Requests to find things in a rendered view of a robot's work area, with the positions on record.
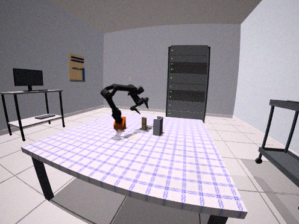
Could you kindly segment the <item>grey open bin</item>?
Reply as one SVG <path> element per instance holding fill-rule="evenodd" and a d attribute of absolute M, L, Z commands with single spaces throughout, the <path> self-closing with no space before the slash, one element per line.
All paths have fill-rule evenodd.
<path fill-rule="evenodd" d="M 160 136 L 163 132 L 163 117 L 157 116 L 157 119 L 153 119 L 153 135 Z"/>

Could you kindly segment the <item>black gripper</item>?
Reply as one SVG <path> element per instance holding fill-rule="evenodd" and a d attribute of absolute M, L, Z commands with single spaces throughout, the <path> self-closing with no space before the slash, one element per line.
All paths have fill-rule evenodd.
<path fill-rule="evenodd" d="M 133 98 L 133 101 L 135 102 L 135 106 L 132 106 L 132 107 L 130 107 L 130 110 L 131 111 L 136 111 L 136 112 L 138 112 L 138 110 L 137 110 L 137 103 L 136 103 L 136 101 L 135 100 L 138 100 L 139 99 L 139 97 L 138 96 L 136 96 L 135 98 Z M 145 105 L 146 105 L 146 107 L 147 107 L 147 109 L 148 109 L 148 100 L 149 100 L 149 98 L 148 97 L 145 97 L 144 98 L 144 103 L 145 103 Z M 139 113 L 139 112 L 138 112 Z M 139 113 L 140 114 L 140 113 Z"/>

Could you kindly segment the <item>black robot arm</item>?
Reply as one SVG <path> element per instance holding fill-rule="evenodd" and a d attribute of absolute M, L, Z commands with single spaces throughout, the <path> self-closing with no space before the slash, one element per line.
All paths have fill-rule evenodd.
<path fill-rule="evenodd" d="M 112 92 L 109 92 L 108 90 L 113 89 Z M 111 109 L 112 109 L 112 115 L 111 117 L 114 118 L 115 123 L 121 124 L 123 121 L 121 110 L 115 106 L 114 102 L 112 101 L 112 98 L 116 91 L 128 91 L 128 95 L 130 95 L 133 98 L 144 92 L 144 89 L 142 86 L 139 86 L 138 88 L 133 85 L 120 85 L 120 84 L 112 84 L 111 86 L 106 87 L 105 89 L 101 90 L 101 95 L 105 98 L 105 100 L 109 103 Z M 137 95 L 138 94 L 138 95 Z M 144 98 L 139 98 L 138 100 L 135 100 L 137 105 L 142 105 L 144 102 Z"/>

